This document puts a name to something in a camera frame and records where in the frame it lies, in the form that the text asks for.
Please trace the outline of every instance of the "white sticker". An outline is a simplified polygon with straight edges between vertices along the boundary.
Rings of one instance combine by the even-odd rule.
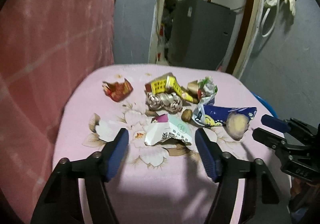
[[[189,9],[188,9],[188,15],[187,16],[191,17],[191,13],[192,13],[192,7],[190,6]]]

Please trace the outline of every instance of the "gray refrigerator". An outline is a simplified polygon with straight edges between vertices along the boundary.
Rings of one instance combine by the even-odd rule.
[[[174,11],[168,61],[177,67],[216,70],[223,60],[236,13],[203,0],[182,0]]]

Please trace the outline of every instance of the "pink fabric cover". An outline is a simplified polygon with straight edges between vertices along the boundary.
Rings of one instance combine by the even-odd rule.
[[[148,108],[145,104],[144,84],[167,72],[172,72],[178,83],[185,87],[190,81],[211,76],[218,86],[215,97],[217,106],[257,107],[257,114],[250,121],[249,129],[241,141],[234,141],[222,126],[205,131],[223,151],[229,151],[237,158],[262,158],[266,163],[272,162],[269,169],[280,189],[289,196],[289,178],[280,171],[279,160],[270,149],[252,138],[252,131],[257,127],[282,135],[261,124],[261,117],[270,113],[235,77],[216,71],[156,65],[116,65],[96,70],[80,84],[65,107],[53,156],[53,167],[62,157],[73,161],[84,159],[101,150],[105,144],[101,139],[113,140],[120,128],[124,127],[129,131],[128,154],[116,177],[106,184],[120,224],[204,223],[217,185],[206,176],[194,140],[187,149],[181,145],[144,144],[152,118],[144,114]],[[116,103],[104,94],[102,81],[123,82],[124,78],[132,84],[133,92],[125,100]],[[195,104],[185,108],[194,109]],[[160,115],[165,113],[166,111],[159,111]],[[96,127],[94,133],[90,129],[93,129],[92,124],[94,125],[96,120],[99,120],[99,128]],[[197,127],[192,124],[188,126],[194,138]],[[79,187],[85,223],[91,224],[82,181]],[[239,182],[231,220],[234,224],[239,220],[243,190],[242,180]]]
[[[28,223],[52,171],[63,108],[113,64],[114,0],[7,0],[0,12],[0,187]]]

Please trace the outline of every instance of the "white torn paper box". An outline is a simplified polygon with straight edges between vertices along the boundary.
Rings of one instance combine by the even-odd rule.
[[[169,138],[181,140],[186,145],[191,145],[191,131],[185,122],[170,114],[154,117],[148,128],[144,143],[155,145]]]

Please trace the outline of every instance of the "blue wrapper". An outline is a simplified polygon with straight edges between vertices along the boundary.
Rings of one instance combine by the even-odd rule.
[[[200,105],[193,111],[192,119],[202,126],[222,126],[226,125],[228,115],[232,112],[245,115],[249,120],[252,120],[257,113],[257,108],[227,108],[213,105]]]

